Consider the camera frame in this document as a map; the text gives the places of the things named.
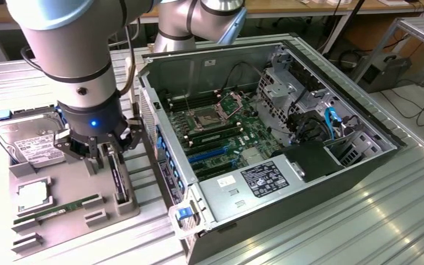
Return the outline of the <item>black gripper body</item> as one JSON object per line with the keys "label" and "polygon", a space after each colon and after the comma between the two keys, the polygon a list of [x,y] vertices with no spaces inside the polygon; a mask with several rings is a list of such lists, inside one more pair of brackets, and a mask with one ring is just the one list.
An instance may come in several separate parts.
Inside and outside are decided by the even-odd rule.
{"label": "black gripper body", "polygon": [[122,112],[121,94],[113,96],[99,105],[89,108],[71,107],[59,102],[67,119],[71,135],[77,139],[101,137],[109,134],[121,136],[129,122]]}

